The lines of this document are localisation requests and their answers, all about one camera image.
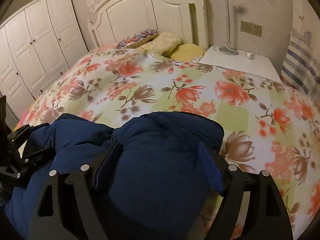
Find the pale yellow pillow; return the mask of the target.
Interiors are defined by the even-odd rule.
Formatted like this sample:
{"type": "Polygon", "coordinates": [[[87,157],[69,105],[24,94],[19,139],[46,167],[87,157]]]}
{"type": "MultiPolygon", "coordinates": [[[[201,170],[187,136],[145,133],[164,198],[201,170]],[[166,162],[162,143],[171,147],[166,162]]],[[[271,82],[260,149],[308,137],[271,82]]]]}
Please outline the pale yellow pillow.
{"type": "Polygon", "coordinates": [[[182,42],[183,40],[176,34],[161,32],[153,40],[139,46],[138,49],[168,57],[182,42]]]}

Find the sailboat patterned curtain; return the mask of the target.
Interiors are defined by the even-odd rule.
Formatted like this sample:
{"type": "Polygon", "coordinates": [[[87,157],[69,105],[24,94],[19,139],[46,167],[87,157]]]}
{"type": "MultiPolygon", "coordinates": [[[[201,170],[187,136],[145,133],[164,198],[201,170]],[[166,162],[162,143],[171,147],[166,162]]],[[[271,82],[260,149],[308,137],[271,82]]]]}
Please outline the sailboat patterned curtain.
{"type": "Polygon", "coordinates": [[[280,78],[319,99],[319,18],[308,0],[293,0],[291,37],[280,78]]]}

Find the grey wall socket plate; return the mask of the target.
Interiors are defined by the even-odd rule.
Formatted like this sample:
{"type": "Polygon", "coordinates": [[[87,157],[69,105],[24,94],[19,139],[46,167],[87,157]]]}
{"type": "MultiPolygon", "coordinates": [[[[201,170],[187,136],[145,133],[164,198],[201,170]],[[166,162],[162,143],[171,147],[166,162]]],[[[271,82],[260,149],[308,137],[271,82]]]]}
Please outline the grey wall socket plate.
{"type": "Polygon", "coordinates": [[[262,26],[245,21],[240,22],[240,31],[257,37],[262,36],[262,26]]]}

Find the navy blue puffer jacket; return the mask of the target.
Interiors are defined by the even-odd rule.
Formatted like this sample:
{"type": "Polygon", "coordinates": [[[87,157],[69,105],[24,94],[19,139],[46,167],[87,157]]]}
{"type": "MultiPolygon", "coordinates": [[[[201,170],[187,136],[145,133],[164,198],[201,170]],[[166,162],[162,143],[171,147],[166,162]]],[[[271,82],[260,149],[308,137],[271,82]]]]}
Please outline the navy blue puffer jacket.
{"type": "Polygon", "coordinates": [[[55,157],[13,190],[4,213],[27,238],[49,172],[97,164],[93,204],[109,239],[183,239],[210,188],[200,154],[218,153],[223,136],[220,124],[190,113],[150,113],[117,129],[63,114],[31,134],[55,157]]]}

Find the paper notes on wall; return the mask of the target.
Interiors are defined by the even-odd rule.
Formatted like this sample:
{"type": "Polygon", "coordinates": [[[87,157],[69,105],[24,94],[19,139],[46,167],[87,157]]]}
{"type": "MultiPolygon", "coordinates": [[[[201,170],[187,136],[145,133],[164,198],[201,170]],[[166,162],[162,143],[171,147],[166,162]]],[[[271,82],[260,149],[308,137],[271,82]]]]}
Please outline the paper notes on wall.
{"type": "Polygon", "coordinates": [[[93,13],[95,8],[98,6],[98,0],[86,0],[86,5],[89,13],[93,13]]]}

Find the white wooden headboard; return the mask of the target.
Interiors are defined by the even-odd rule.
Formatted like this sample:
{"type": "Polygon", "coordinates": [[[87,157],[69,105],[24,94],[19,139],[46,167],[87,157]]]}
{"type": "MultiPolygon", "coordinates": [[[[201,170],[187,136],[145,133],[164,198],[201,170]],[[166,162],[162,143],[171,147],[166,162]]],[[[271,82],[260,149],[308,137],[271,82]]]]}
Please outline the white wooden headboard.
{"type": "Polygon", "coordinates": [[[96,48],[146,29],[176,34],[184,43],[209,47],[206,0],[102,0],[88,31],[96,48]]]}

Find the white desk lamp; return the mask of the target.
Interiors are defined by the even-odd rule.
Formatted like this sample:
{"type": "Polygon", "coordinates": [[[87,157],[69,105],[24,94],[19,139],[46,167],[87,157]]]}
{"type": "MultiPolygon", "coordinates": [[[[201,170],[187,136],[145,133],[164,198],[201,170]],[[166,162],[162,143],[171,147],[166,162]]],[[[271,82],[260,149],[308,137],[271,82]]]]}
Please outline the white desk lamp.
{"type": "Polygon", "coordinates": [[[237,56],[239,52],[231,47],[231,26],[230,26],[230,12],[229,12],[229,1],[225,0],[225,11],[226,11],[226,28],[227,28],[227,41],[219,48],[219,52],[224,55],[237,56]]]}

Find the round embroidered cushion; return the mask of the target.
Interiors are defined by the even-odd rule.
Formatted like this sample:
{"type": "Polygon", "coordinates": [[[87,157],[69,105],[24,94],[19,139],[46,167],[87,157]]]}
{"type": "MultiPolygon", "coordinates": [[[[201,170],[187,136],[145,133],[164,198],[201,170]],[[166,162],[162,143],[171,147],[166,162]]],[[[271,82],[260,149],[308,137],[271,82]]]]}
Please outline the round embroidered cushion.
{"type": "Polygon", "coordinates": [[[129,36],[116,44],[116,49],[137,48],[159,35],[155,29],[147,29],[129,36]]]}

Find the floral quilt bedspread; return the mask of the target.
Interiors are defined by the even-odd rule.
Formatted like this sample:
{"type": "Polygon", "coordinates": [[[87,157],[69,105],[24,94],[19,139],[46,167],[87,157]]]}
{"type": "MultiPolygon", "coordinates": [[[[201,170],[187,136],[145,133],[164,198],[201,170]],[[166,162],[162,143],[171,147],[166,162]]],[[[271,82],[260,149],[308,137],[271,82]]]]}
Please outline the floral quilt bedspread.
{"type": "Polygon", "coordinates": [[[300,239],[319,211],[319,103],[263,76],[167,59],[140,49],[95,49],[42,92],[20,125],[62,113],[119,127],[150,112],[188,112],[225,131],[221,155],[267,170],[300,239]]]}

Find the white bedside table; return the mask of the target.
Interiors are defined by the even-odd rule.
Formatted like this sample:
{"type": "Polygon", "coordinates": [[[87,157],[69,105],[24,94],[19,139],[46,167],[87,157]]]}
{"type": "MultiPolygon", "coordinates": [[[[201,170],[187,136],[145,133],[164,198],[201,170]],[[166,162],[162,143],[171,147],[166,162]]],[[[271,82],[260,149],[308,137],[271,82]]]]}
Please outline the white bedside table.
{"type": "Polygon", "coordinates": [[[251,73],[281,82],[280,76],[268,57],[258,54],[256,59],[249,60],[246,57],[246,51],[239,50],[239,55],[229,56],[220,53],[219,48],[219,46],[211,46],[200,59],[200,63],[251,73]]]}

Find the white wardrobe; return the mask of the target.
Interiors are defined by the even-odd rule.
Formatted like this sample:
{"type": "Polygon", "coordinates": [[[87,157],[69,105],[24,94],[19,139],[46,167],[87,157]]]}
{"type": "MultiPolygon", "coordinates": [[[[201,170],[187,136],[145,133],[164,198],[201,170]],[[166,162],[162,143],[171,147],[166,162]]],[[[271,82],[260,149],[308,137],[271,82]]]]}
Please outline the white wardrobe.
{"type": "Polygon", "coordinates": [[[1,94],[20,119],[88,49],[72,0],[33,0],[1,24],[1,94]]]}

